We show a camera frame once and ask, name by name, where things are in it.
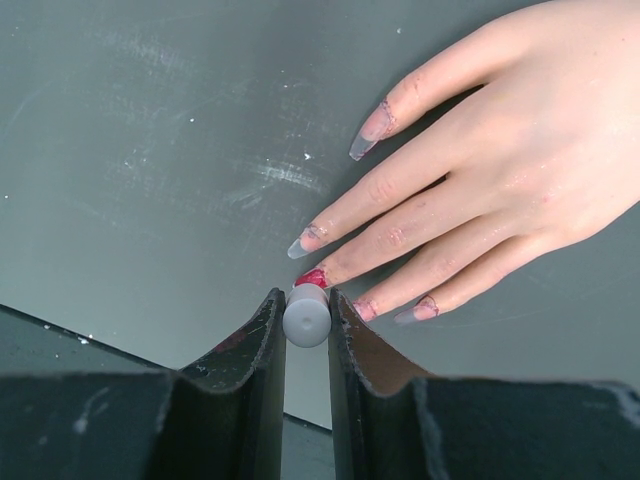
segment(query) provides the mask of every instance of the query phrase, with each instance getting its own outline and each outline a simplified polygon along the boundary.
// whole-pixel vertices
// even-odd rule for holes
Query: dark gray table
[[[0,2],[0,303],[189,363],[320,259],[286,249],[416,133],[349,159],[381,95],[530,3]],[[636,208],[437,321],[375,328],[437,373],[638,387],[639,232]],[[330,425],[326,347],[289,348],[286,409]]]

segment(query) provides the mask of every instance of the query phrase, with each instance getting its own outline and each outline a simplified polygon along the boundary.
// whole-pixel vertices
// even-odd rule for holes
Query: red fingernail
[[[296,280],[294,286],[297,287],[298,285],[302,285],[303,283],[312,283],[320,288],[327,288],[329,286],[329,284],[327,283],[327,277],[320,267],[316,267],[310,272],[302,275],[300,278],[298,278],[298,280]]]

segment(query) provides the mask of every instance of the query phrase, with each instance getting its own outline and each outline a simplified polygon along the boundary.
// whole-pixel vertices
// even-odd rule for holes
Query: curved black edge
[[[439,378],[386,344],[338,290],[330,309],[339,480],[637,478],[640,396],[628,386]]]
[[[435,375],[389,345],[360,318],[353,304],[338,289],[329,300],[332,335],[343,362],[350,363],[362,383],[380,396],[394,395],[413,378]]]
[[[284,292],[272,289],[249,321],[181,372],[203,388],[238,388],[257,365],[269,363],[285,308]]]
[[[333,289],[329,378],[336,478],[424,479],[411,380],[432,376],[371,330]]]
[[[212,478],[280,478],[285,307],[284,292],[272,289],[248,322],[181,371],[150,478],[188,478],[177,465]],[[175,444],[186,438],[178,458]]]

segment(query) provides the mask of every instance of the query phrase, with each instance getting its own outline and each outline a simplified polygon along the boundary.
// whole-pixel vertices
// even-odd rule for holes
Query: long fingernail
[[[370,322],[377,316],[370,302],[356,301],[353,303],[353,308],[356,309],[356,312],[364,322]]]
[[[313,270],[302,275],[300,278],[298,278],[298,280],[296,280],[294,286],[297,287],[298,285],[302,285],[303,283],[312,283],[319,286],[320,288],[327,288],[329,286],[329,283],[327,282],[327,276],[324,273],[324,270],[322,270],[322,268],[320,267],[316,267]]]
[[[360,128],[356,139],[351,144],[349,156],[356,161],[360,160],[389,133],[394,123],[395,119],[391,114],[389,103],[384,99]]]
[[[398,325],[411,325],[416,322],[435,318],[439,313],[440,310],[438,309],[435,300],[431,297],[425,297],[412,309],[396,315],[394,321]]]
[[[322,246],[324,241],[320,238],[320,233],[326,235],[326,231],[316,227],[314,224],[308,225],[295,242],[287,250],[289,258],[295,260],[315,252]]]
[[[309,253],[310,252],[307,252],[304,248],[302,248],[302,244],[300,243],[299,238],[296,239],[296,241],[293,242],[293,244],[289,247],[289,250],[287,250],[287,255],[292,260],[295,260],[296,258],[302,258],[305,255],[309,255]]]

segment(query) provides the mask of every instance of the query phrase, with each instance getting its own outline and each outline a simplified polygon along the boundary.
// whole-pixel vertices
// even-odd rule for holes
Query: small gray plastic cylinder
[[[310,283],[291,290],[282,326],[287,339],[298,347],[312,348],[324,342],[331,331],[329,299],[324,290]]]

